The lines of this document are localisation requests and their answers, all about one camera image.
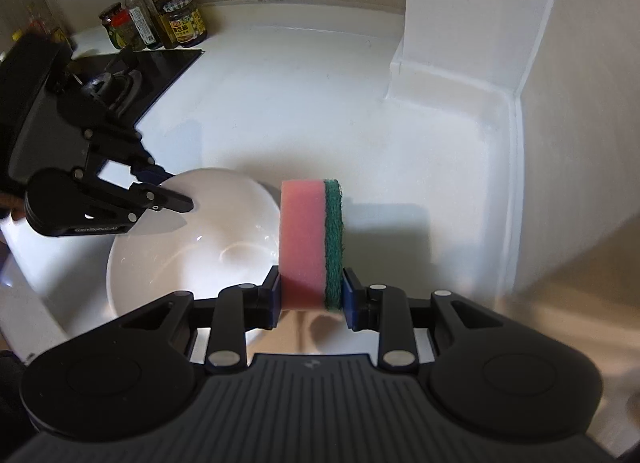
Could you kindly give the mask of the white ceramic bowl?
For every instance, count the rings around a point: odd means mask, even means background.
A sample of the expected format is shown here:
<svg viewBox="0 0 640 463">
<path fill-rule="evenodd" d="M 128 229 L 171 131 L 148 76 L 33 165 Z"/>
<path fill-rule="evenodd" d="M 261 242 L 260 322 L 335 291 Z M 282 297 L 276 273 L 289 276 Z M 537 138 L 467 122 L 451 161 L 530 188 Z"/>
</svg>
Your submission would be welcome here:
<svg viewBox="0 0 640 463">
<path fill-rule="evenodd" d="M 280 210 L 260 183 L 236 171 L 201 168 L 163 187 L 191 198 L 194 209 L 145 212 L 115 238 L 106 281 L 116 315 L 174 291 L 204 299 L 235 284 L 258 284 L 277 264 Z"/>
</svg>

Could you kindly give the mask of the pink and green sponge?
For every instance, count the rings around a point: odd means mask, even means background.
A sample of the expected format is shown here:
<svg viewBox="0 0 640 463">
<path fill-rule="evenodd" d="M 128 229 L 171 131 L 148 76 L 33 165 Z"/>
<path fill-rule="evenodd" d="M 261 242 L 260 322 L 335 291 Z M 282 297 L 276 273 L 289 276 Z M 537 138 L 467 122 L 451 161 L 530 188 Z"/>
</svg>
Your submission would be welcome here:
<svg viewBox="0 0 640 463">
<path fill-rule="evenodd" d="M 342 307 L 342 188 L 335 179 L 281 186 L 279 272 L 286 310 Z"/>
</svg>

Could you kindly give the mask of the stove burner grate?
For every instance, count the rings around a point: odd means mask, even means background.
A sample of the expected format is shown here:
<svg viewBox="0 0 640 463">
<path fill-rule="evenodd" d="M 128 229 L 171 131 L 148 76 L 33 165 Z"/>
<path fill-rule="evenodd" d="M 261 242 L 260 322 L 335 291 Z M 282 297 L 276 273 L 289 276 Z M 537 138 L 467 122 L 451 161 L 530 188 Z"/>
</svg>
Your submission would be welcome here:
<svg viewBox="0 0 640 463">
<path fill-rule="evenodd" d="M 82 86 L 81 93 L 120 116 L 137 99 L 141 86 L 138 70 L 104 71 Z"/>
</svg>

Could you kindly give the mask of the black glass gas stove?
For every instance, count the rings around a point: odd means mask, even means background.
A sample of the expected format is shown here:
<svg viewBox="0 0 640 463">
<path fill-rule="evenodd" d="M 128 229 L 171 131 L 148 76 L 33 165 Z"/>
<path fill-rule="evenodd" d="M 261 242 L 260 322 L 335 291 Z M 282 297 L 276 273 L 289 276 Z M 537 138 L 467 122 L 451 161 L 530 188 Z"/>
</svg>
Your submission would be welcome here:
<svg viewBox="0 0 640 463">
<path fill-rule="evenodd" d="M 136 125 L 160 96 L 174 84 L 198 58 L 201 49 L 145 50 L 117 54 L 81 56 L 73 59 L 68 70 L 84 86 L 101 72 L 115 73 L 138 70 L 142 73 L 142 86 L 137 99 L 119 117 L 122 122 Z"/>
</svg>

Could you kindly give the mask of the red lid pickle jar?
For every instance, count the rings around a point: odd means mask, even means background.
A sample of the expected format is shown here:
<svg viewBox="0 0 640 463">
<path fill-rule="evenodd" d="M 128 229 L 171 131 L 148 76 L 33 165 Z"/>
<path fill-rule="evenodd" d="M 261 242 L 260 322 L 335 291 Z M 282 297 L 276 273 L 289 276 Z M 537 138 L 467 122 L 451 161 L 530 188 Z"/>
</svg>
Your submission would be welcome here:
<svg viewBox="0 0 640 463">
<path fill-rule="evenodd" d="M 145 48 L 129 12 L 115 3 L 99 14 L 108 38 L 117 49 L 142 50 Z"/>
</svg>

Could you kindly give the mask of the checkered lid sauce jar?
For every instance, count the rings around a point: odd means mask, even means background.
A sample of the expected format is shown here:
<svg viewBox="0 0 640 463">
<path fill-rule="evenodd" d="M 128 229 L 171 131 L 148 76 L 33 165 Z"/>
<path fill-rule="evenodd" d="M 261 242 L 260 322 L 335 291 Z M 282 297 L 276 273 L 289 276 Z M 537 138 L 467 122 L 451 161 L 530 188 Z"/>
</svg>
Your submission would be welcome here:
<svg viewBox="0 0 640 463">
<path fill-rule="evenodd" d="M 163 11 L 179 45 L 191 47 L 207 38 L 204 19 L 194 0 L 171 0 Z"/>
</svg>

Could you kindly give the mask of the yellow cap clear bottle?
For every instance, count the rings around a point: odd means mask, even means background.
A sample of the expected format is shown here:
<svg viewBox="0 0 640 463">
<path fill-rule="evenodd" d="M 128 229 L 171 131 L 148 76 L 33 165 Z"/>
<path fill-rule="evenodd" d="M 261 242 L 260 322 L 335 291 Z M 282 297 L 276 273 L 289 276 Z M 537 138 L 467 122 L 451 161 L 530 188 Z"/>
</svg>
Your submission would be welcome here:
<svg viewBox="0 0 640 463">
<path fill-rule="evenodd" d="M 160 46 L 151 15 L 144 0 L 125 0 L 129 15 L 144 45 L 149 49 Z"/>
</svg>

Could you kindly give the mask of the black cap oil bottle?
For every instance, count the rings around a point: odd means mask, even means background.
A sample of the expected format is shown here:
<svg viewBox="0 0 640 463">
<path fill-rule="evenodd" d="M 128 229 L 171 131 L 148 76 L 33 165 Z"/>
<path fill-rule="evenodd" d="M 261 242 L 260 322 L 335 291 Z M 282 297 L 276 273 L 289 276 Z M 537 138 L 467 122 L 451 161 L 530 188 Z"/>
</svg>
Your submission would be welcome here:
<svg viewBox="0 0 640 463">
<path fill-rule="evenodd" d="M 174 49 L 178 43 L 174 31 L 171 29 L 168 15 L 164 11 L 164 6 L 171 0 L 144 0 L 152 16 L 154 27 L 157 30 L 160 41 L 166 49 Z"/>
</svg>

